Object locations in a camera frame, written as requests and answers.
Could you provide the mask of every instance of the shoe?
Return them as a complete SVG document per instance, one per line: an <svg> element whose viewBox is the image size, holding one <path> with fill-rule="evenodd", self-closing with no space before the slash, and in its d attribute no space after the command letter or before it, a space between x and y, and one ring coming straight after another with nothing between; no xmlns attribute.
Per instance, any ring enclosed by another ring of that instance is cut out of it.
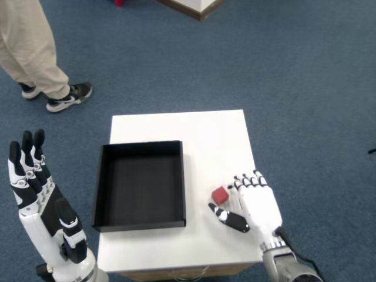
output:
<svg viewBox="0 0 376 282"><path fill-rule="evenodd" d="M40 91L37 91L36 87L30 87L26 84L23 84L23 83L18 83L21 88L22 88L22 97L24 97L25 99L34 99L35 97L37 97L41 92Z"/></svg>
<svg viewBox="0 0 376 282"><path fill-rule="evenodd" d="M87 82L71 85L69 94L67 96L58 100L48 99L46 108L52 113L60 112L72 105L82 103L88 97L90 97L92 91L93 87Z"/></svg>

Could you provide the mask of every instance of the gray robot forearm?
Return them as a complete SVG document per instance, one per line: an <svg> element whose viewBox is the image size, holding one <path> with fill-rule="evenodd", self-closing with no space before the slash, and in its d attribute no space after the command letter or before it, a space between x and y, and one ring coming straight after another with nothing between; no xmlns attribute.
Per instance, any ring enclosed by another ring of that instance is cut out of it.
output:
<svg viewBox="0 0 376 282"><path fill-rule="evenodd" d="M323 282L315 270L298 262L289 247L265 251L263 261L271 282Z"/></svg>

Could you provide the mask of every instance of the blue carpet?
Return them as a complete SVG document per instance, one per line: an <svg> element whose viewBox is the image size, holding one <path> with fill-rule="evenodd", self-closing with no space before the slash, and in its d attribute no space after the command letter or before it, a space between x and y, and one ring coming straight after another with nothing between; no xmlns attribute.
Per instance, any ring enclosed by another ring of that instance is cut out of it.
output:
<svg viewBox="0 0 376 282"><path fill-rule="evenodd" d="M151 0L43 0L58 64L92 98L53 115L0 71L0 281L42 262L8 183L11 140L44 128L48 166L91 249L100 145L112 115L244 109L284 226L327 281L376 281L376 2L228 0L201 23ZM117 274L111 281L128 281ZM202 281L268 281L263 266Z"/></svg>

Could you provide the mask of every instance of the black cable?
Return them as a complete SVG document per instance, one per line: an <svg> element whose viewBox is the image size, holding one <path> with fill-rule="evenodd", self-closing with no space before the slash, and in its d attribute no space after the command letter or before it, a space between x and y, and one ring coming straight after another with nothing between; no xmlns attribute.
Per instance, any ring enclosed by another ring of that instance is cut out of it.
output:
<svg viewBox="0 0 376 282"><path fill-rule="evenodd" d="M320 270L318 269L318 266L316 265L316 263L307 258L307 257L304 257L302 256L301 254L299 254L293 247L292 247L292 244L291 244L291 241L290 239L288 238L288 235L287 235L287 232L280 226L278 227L275 231L274 231L274 234L276 234L277 236L280 236L282 238L282 240L284 240L284 242L286 243L286 245L291 249L291 251L294 252L294 254L300 258L301 260L303 261L306 261L310 264L313 265L313 267L315 268L315 271L317 272L317 274L321 277L321 279L323 279L323 282L325 282L325 279L324 279L324 276L321 274Z"/></svg>

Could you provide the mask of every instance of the red cube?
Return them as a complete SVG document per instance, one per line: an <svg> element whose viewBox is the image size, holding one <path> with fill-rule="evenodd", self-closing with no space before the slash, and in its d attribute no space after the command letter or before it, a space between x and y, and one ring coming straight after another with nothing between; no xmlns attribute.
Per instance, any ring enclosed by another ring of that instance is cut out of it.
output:
<svg viewBox="0 0 376 282"><path fill-rule="evenodd" d="M121 7L124 5L124 0L115 0L115 5Z"/></svg>
<svg viewBox="0 0 376 282"><path fill-rule="evenodd" d="M211 193L211 197L213 198L214 202L216 202L217 206L219 206L227 201L229 194L226 192L223 186L221 186Z"/></svg>

